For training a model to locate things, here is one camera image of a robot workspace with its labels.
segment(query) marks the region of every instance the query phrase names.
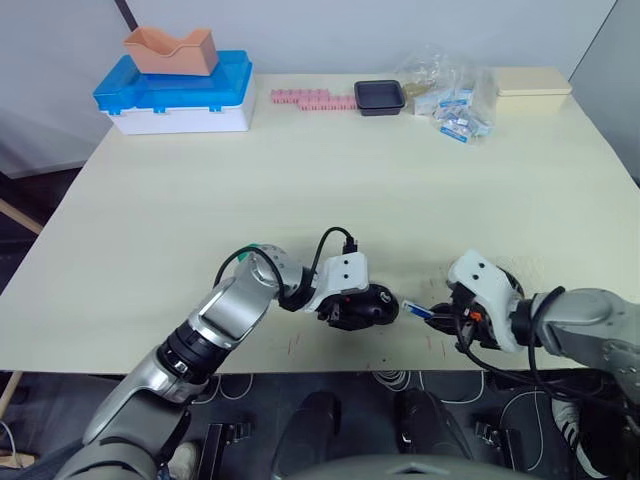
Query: black tray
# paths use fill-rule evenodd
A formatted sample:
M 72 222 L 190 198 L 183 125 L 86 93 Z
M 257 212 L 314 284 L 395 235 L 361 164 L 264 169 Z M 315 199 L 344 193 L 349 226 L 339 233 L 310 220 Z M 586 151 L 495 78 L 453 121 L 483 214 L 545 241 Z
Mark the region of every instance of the black tray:
M 356 105 L 365 116 L 397 115 L 404 108 L 402 87 L 395 80 L 369 80 L 353 86 Z

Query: small blue object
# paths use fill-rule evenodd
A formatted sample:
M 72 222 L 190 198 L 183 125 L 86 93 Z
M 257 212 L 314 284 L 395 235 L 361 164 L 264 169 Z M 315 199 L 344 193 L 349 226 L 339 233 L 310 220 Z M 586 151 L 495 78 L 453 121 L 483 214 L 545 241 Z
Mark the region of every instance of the small blue object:
M 242 104 L 253 64 L 244 50 L 218 50 L 218 65 L 208 77 L 143 74 L 123 56 L 93 92 L 98 108 L 119 115 L 131 108 L 164 113 L 173 107 L 222 107 Z
M 433 312 L 424 307 L 421 307 L 417 303 L 410 302 L 409 300 L 404 300 L 402 302 L 402 309 L 406 310 L 409 313 L 413 313 L 420 318 L 431 318 L 433 317 Z

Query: table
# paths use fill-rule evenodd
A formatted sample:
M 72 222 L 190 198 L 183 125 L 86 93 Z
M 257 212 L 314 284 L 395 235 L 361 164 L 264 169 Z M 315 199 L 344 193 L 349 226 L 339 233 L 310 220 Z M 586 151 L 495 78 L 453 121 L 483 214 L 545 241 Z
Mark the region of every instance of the table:
M 640 195 L 569 98 L 498 118 L 469 146 L 408 113 L 301 112 L 272 88 L 348 93 L 375 76 L 264 75 L 251 130 L 124 136 L 111 129 L 0 297 L 5 369 L 123 373 L 181 323 L 226 256 L 273 243 L 309 265 L 329 226 L 358 239 L 371 280 L 446 301 L 474 247 L 532 294 L 601 287 L 640 300 Z M 325 255 L 338 254 L 331 237 Z M 402 314 L 359 332 L 275 305 L 222 373 L 475 368 L 453 337 Z M 524 355 L 481 351 L 504 368 Z M 539 354 L 543 368 L 576 366 Z

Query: black shoe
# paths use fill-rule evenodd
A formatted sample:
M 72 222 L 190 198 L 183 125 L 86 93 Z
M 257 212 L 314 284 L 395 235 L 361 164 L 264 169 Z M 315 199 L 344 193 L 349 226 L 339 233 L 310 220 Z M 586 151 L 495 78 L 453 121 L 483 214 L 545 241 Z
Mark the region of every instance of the black shoe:
M 450 455 L 472 459 L 458 422 L 430 392 L 415 388 L 395 398 L 395 423 L 401 453 Z
M 271 478 L 285 478 L 327 461 L 329 442 L 339 430 L 340 400 L 330 392 L 309 395 L 280 437 Z

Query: beige box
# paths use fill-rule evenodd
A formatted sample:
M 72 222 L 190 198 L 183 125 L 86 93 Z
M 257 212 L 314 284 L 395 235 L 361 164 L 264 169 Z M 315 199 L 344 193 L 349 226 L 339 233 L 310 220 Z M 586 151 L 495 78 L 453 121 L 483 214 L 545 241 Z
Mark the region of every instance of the beige box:
M 571 93 L 571 85 L 554 67 L 498 67 L 497 113 L 557 112 Z
M 208 28 L 198 28 L 180 39 L 159 28 L 138 27 L 124 45 L 142 73 L 209 76 L 218 64 Z

